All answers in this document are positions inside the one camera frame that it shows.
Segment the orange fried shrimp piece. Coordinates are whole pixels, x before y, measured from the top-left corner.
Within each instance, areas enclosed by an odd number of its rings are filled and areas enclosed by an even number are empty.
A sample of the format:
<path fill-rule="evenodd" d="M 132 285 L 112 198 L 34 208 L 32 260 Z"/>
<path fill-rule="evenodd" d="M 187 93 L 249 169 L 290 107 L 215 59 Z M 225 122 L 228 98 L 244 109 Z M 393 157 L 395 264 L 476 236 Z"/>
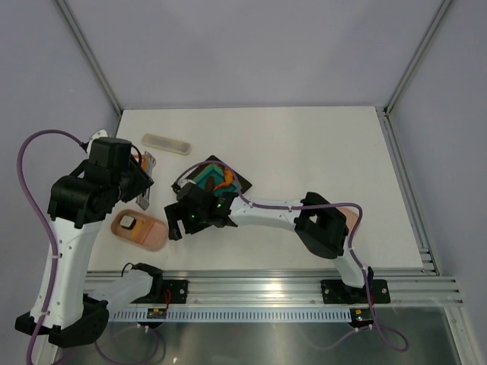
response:
<path fill-rule="evenodd" d="M 145 155 L 138 156 L 137 154 L 133 154 L 132 156 L 134 157 L 135 162 L 138 166 L 140 166 L 143 170 L 147 170 L 148 162 Z"/>

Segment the metal food tongs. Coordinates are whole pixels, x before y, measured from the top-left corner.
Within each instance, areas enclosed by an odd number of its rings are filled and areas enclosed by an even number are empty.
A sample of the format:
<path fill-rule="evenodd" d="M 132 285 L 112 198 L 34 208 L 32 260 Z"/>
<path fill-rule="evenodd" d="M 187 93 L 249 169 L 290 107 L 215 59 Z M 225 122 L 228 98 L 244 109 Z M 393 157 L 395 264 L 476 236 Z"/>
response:
<path fill-rule="evenodd" d="M 148 168 L 145 171 L 145 174 L 151 180 L 151 184 L 149 182 L 145 183 L 145 189 L 137 195 L 136 197 L 136 204 L 143 210 L 146 211 L 150 206 L 150 193 L 151 187 L 154 185 L 154 180 L 152 179 L 152 173 L 156 166 L 157 161 L 155 160 L 154 156 L 150 154 L 148 151 L 145 151 L 144 154 L 147 157 Z"/>

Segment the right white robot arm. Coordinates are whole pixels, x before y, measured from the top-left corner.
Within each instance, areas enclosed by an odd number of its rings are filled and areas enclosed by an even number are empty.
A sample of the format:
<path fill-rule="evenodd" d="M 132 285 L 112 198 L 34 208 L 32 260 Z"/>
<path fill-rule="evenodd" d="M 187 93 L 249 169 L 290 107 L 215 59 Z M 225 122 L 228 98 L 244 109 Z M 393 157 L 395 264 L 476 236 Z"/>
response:
<path fill-rule="evenodd" d="M 355 203 L 330 203 L 322 195 L 307 192 L 299 200 L 274 202 L 251 200 L 237 192 L 214 195 L 188 183 L 180 188 L 176 201 L 164 207 L 170 240 L 198 233 L 208 227 L 263 226 L 295 233 L 307 251 L 330 260 L 341 277 L 338 295 L 354 303 L 372 290 L 373 269 L 358 258 L 353 239 L 363 218 Z"/>

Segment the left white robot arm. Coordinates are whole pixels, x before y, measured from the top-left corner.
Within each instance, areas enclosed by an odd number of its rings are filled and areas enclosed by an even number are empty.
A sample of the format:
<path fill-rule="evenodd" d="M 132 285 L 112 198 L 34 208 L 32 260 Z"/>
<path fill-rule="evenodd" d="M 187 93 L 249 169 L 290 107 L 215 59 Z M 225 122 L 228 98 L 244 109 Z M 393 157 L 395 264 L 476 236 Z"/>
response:
<path fill-rule="evenodd" d="M 109 317 L 130 303 L 165 299 L 162 270 L 139 263 L 94 294 L 84 292 L 94 242 L 118 202 L 129 202 L 153 185 L 135 158 L 111 168 L 84 160 L 51 188 L 48 215 L 55 246 L 49 250 L 40 296 L 15 328 L 45 335 L 50 344 L 73 348 L 94 343 Z"/>

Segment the pink lunch box base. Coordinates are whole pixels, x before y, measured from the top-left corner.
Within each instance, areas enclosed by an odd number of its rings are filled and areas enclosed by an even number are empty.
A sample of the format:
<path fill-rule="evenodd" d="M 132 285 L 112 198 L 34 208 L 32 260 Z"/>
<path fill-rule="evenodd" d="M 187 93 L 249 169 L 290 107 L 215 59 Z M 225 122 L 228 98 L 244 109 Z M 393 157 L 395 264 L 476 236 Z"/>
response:
<path fill-rule="evenodd" d="M 124 215 L 133 216 L 137 220 L 132 230 L 123 229 L 119 225 Z M 162 220 L 132 209 L 120 211 L 112 220 L 110 230 L 120 239 L 152 252 L 162 249 L 168 237 L 168 227 Z"/>

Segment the pink lunch box lid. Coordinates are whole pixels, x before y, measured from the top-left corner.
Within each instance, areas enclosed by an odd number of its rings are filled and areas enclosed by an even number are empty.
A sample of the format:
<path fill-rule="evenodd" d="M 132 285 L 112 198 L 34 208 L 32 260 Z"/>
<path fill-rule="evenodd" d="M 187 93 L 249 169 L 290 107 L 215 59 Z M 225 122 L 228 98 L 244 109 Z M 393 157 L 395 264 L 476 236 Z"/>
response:
<path fill-rule="evenodd" d="M 358 223 L 358 213 L 353 209 L 340 207 L 338 210 L 345 216 L 346 226 L 349 230 L 352 230 Z"/>

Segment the brown meat patty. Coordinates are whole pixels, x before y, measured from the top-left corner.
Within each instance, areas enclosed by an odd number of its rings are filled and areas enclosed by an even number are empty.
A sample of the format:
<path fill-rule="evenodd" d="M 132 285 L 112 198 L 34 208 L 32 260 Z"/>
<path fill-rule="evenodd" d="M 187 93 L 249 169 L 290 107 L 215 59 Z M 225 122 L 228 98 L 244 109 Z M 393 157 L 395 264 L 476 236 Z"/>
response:
<path fill-rule="evenodd" d="M 205 190 L 208 192 L 212 192 L 215 187 L 215 181 L 212 176 L 210 176 L 205 183 Z"/>

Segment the white rice ball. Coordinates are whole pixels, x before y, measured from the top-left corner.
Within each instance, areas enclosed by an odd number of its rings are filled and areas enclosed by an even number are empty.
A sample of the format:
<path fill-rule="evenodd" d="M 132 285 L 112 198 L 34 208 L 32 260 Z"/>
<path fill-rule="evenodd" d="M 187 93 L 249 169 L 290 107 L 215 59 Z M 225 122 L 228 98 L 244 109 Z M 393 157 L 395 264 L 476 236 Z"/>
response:
<path fill-rule="evenodd" d="M 126 230 L 132 230 L 136 225 L 137 220 L 133 216 L 124 215 L 119 221 L 121 228 Z"/>

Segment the orange fried chicken piece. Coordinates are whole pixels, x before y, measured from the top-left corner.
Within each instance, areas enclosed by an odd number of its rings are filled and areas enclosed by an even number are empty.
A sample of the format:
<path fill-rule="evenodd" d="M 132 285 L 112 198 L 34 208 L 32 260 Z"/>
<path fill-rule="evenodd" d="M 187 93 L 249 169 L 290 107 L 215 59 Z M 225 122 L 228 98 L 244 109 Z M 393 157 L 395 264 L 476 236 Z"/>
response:
<path fill-rule="evenodd" d="M 227 187 L 231 186 L 233 181 L 234 181 L 234 175 L 233 175 L 232 171 L 230 169 L 228 169 L 227 167 L 225 167 L 223 169 L 223 181 L 214 187 L 213 192 L 216 192 L 219 189 L 223 189 L 223 188 L 227 188 Z"/>

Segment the beige cutlery case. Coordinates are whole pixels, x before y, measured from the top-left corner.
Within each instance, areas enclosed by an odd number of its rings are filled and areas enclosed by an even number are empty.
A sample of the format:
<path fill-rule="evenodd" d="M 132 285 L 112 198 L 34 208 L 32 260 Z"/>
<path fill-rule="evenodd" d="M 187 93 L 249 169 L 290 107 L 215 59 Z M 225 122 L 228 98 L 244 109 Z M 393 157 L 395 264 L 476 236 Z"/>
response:
<path fill-rule="evenodd" d="M 180 155 L 187 155 L 191 150 L 190 143 L 152 134 L 143 135 L 142 144 L 146 147 Z"/>

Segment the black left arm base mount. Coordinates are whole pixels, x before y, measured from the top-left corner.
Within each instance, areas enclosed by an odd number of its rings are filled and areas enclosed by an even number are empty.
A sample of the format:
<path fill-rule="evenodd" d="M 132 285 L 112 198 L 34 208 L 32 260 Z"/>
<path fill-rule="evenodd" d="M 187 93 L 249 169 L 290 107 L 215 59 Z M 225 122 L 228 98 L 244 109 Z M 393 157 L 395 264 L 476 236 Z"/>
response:
<path fill-rule="evenodd" d="M 149 294 L 132 301 L 132 304 L 186 304 L 189 282 L 164 279 L 156 284 Z"/>

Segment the aluminium frame post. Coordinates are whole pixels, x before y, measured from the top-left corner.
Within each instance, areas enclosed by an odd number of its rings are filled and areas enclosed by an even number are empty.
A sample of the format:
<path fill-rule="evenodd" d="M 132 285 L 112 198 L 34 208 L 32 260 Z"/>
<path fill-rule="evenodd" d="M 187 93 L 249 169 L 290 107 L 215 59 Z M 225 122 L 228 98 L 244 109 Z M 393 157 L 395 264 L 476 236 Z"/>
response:
<path fill-rule="evenodd" d="M 105 72 L 98 62 L 97 57 L 95 56 L 95 53 L 90 43 L 88 42 L 88 39 L 82 29 L 81 24 L 79 23 L 79 20 L 75 16 L 71 5 L 66 0 L 54 0 L 53 4 L 56 6 L 56 9 L 63 19 L 69 33 L 72 35 L 72 38 L 75 41 L 75 44 L 77 45 L 79 51 L 87 62 L 89 69 L 91 70 L 93 76 L 99 84 L 100 89 L 107 99 L 107 102 L 109 103 L 111 109 L 114 111 L 117 118 L 121 119 L 123 114 L 123 108 L 121 107 L 116 93 L 110 85 L 110 82 L 108 81 Z"/>
<path fill-rule="evenodd" d="M 391 96 L 389 97 L 385 107 L 383 108 L 384 115 L 390 117 L 391 113 L 398 104 L 401 96 L 406 91 L 409 82 L 412 80 L 416 73 L 416 70 L 420 66 L 423 58 L 425 57 L 429 47 L 432 45 L 437 32 L 444 22 L 449 10 L 455 4 L 454 0 L 442 0 L 439 2 L 438 7 L 434 11 L 431 20 L 428 22 L 428 26 L 425 28 L 417 46 L 415 47 L 412 56 L 410 57 L 406 68 L 401 74 Z"/>

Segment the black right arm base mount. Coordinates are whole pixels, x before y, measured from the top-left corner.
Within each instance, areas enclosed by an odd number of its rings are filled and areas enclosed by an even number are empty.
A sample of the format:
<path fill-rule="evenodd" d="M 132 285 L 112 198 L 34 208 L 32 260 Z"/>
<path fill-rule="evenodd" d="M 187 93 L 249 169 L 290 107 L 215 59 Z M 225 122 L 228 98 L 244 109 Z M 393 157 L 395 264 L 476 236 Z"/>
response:
<path fill-rule="evenodd" d="M 366 287 L 346 286 L 339 279 L 322 280 L 320 286 L 325 304 L 368 304 Z M 389 288 L 385 280 L 373 279 L 369 284 L 369 293 L 373 304 L 391 303 Z"/>

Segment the aluminium mounting rail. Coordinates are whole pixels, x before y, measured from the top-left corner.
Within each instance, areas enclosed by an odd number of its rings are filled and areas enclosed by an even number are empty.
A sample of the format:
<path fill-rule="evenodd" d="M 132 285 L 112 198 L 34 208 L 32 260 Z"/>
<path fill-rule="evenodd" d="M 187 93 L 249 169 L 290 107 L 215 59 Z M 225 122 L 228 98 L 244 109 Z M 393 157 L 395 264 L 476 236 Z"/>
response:
<path fill-rule="evenodd" d="M 187 280 L 187 306 L 312 307 L 322 306 L 320 282 L 335 271 L 166 271 L 166 279 Z M 435 275 L 384 275 L 388 307 L 462 306 L 455 278 Z"/>

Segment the right aluminium frame post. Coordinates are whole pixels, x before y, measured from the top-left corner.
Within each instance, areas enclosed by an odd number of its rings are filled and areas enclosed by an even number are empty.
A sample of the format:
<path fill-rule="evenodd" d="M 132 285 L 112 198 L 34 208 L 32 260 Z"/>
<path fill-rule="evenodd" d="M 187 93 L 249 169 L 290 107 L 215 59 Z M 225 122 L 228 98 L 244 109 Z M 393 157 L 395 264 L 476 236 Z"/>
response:
<path fill-rule="evenodd" d="M 385 107 L 383 108 L 384 115 L 390 117 L 391 113 L 398 104 L 401 96 L 406 91 L 409 82 L 412 80 L 416 73 L 416 70 L 420 66 L 423 58 L 425 57 L 429 47 L 432 45 L 437 32 L 444 22 L 449 10 L 455 4 L 454 0 L 442 0 L 439 2 L 438 7 L 434 11 L 431 20 L 428 22 L 428 26 L 425 28 L 417 46 L 415 47 L 412 56 L 410 57 L 406 68 L 401 74 L 391 96 L 389 97 Z"/>

